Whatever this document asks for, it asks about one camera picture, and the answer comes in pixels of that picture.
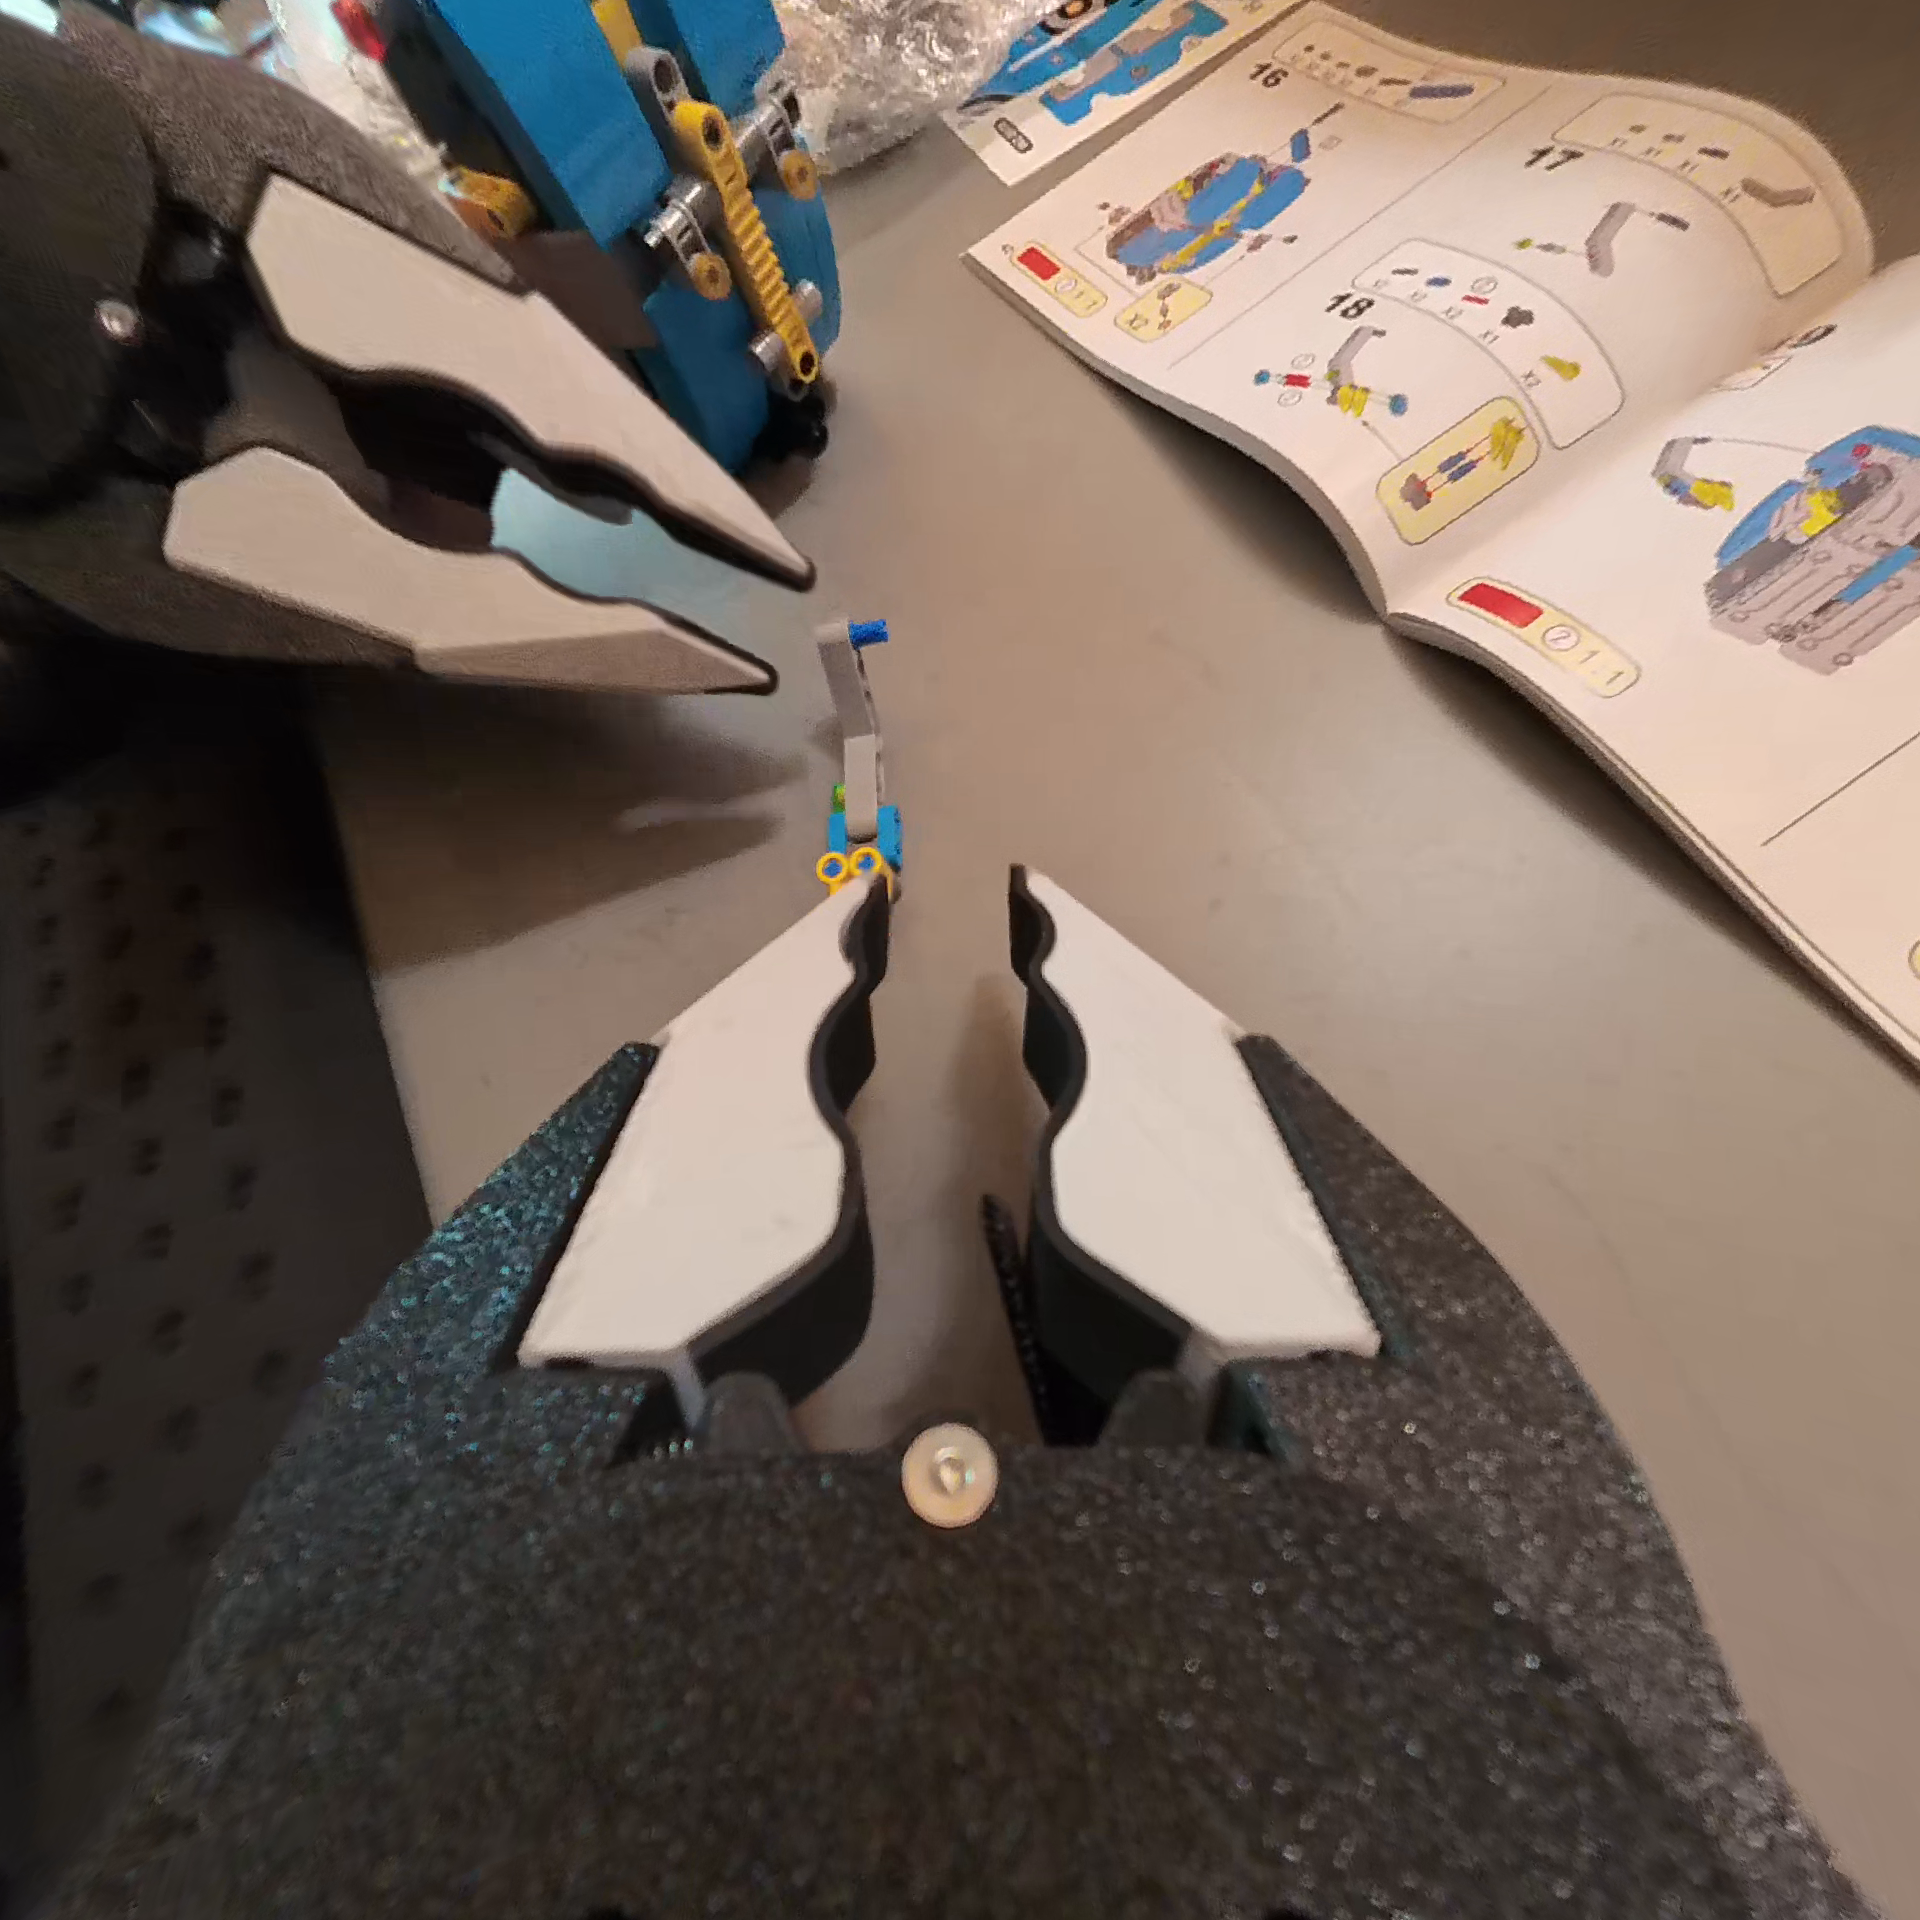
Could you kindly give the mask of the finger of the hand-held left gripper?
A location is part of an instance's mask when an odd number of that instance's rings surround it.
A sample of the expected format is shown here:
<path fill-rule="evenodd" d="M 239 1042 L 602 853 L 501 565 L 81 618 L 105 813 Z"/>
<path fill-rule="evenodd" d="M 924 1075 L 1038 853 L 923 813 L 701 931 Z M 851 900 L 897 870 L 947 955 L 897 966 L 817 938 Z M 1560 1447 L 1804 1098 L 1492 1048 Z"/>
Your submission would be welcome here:
<path fill-rule="evenodd" d="M 252 442 L 176 493 L 167 565 L 397 638 L 431 685 L 773 699 L 779 672 L 667 607 L 582 601 L 515 548 L 429 548 Z"/>
<path fill-rule="evenodd" d="M 509 296 L 448 253 L 268 176 L 250 269 L 296 354 L 361 382 L 456 398 L 528 450 L 616 474 L 674 542 L 814 592 L 814 555 L 708 462 L 553 296 Z"/>

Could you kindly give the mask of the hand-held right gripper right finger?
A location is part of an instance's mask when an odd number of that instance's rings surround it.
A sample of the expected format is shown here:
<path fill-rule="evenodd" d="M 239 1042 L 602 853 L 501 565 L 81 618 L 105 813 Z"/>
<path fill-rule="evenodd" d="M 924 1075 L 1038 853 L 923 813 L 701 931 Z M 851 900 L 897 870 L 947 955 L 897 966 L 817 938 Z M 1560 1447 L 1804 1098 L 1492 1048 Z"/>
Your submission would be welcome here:
<path fill-rule="evenodd" d="M 1042 1351 L 1117 1400 L 1228 1360 L 1382 1360 L 1360 1245 L 1304 1170 L 1253 1034 L 1042 870 L 1008 870 L 1021 1059 L 1042 1091 L 1023 1284 Z"/>

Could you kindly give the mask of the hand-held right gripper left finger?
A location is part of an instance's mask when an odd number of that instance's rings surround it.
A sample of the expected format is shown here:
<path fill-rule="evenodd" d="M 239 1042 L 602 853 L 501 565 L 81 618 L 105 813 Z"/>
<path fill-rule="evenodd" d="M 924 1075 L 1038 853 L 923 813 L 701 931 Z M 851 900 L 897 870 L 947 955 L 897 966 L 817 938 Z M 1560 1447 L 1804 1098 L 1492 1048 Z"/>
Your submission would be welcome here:
<path fill-rule="evenodd" d="M 638 1098 L 515 1339 L 515 1369 L 646 1369 L 708 1410 L 739 1348 L 817 1284 L 872 1291 L 851 1091 L 885 978 L 885 881 L 849 881 L 646 1042 Z"/>

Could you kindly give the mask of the blue toy brick robot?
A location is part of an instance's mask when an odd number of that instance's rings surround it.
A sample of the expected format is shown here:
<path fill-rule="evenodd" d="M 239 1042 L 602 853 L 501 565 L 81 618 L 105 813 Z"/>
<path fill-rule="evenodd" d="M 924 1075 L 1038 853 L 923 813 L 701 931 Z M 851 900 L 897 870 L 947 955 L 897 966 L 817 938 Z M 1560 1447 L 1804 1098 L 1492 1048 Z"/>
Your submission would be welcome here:
<path fill-rule="evenodd" d="M 722 468 L 828 450 L 849 296 L 773 0 L 323 0 L 323 52 L 528 277 L 609 277 Z"/>

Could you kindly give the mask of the grey angled beam assembly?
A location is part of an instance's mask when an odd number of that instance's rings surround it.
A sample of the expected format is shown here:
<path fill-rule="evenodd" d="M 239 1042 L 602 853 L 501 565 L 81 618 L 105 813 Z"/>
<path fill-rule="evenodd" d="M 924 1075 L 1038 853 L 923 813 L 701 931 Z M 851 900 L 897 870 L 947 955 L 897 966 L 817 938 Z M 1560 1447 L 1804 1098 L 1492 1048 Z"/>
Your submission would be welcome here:
<path fill-rule="evenodd" d="M 881 847 L 885 742 L 881 742 L 881 699 L 872 699 L 872 647 L 885 647 L 885 618 L 833 618 L 814 636 L 814 647 L 817 647 L 828 716 L 849 742 L 849 847 Z"/>

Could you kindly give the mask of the grey desk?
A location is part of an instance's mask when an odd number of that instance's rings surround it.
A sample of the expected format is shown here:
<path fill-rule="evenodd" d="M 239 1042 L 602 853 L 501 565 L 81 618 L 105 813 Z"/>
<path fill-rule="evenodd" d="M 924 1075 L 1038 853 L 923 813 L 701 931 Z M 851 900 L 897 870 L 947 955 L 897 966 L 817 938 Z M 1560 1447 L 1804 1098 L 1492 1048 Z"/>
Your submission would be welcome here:
<path fill-rule="evenodd" d="M 501 474 L 493 535 L 779 669 L 773 699 L 323 699 L 429 1212 L 817 883 L 814 624 L 885 618 L 902 917 L 851 1098 L 881 1318 L 808 1433 L 1021 1419 L 974 1196 L 1023 1204 L 1008 859 L 1291 1042 L 1537 1299 L 1886 1920 L 1920 1911 L 1920 1083 L 1492 672 L 1387 638 L 1243 450 L 1102 382 L 959 250 L 932 130 L 833 182 L 817 592 Z"/>

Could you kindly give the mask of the clear plastic bag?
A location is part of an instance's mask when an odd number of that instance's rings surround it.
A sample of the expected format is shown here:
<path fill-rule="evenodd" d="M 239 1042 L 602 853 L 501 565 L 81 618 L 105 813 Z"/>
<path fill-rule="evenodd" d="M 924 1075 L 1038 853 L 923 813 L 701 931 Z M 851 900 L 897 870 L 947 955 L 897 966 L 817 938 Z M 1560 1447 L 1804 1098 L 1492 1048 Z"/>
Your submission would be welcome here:
<path fill-rule="evenodd" d="M 955 113 L 985 73 L 985 36 L 974 0 L 779 0 L 779 83 L 814 161 L 851 176 Z"/>

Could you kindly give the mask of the black perforated pad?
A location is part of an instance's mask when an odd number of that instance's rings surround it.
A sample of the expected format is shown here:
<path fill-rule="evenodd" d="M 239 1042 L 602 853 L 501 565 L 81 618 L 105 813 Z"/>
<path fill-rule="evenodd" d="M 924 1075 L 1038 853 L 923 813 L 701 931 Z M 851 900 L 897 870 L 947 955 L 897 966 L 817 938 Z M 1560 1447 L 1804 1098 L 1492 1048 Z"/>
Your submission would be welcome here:
<path fill-rule="evenodd" d="M 304 1385 L 429 1241 L 304 806 L 111 759 L 0 824 L 0 1170 L 29 1815 L 66 1853 Z"/>

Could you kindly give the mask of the blue sticker sheet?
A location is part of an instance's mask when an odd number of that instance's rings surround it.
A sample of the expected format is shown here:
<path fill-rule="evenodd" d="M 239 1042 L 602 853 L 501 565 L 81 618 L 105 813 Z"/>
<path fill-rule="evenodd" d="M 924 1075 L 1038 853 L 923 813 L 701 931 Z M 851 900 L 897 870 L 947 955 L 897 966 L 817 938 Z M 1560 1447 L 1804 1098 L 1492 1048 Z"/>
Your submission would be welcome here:
<path fill-rule="evenodd" d="M 1008 39 L 947 130 L 991 182 L 1038 182 L 1284 17 L 1291 0 L 1065 0 Z"/>

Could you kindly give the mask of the white instruction booklet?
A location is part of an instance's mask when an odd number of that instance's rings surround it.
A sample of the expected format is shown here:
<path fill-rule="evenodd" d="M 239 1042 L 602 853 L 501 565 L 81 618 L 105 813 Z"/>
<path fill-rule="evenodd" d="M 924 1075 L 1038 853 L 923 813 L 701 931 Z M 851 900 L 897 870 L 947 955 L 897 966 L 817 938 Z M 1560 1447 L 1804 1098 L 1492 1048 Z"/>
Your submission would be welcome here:
<path fill-rule="evenodd" d="M 1770 105 L 1318 0 L 971 250 L 1920 1059 L 1920 264 Z"/>

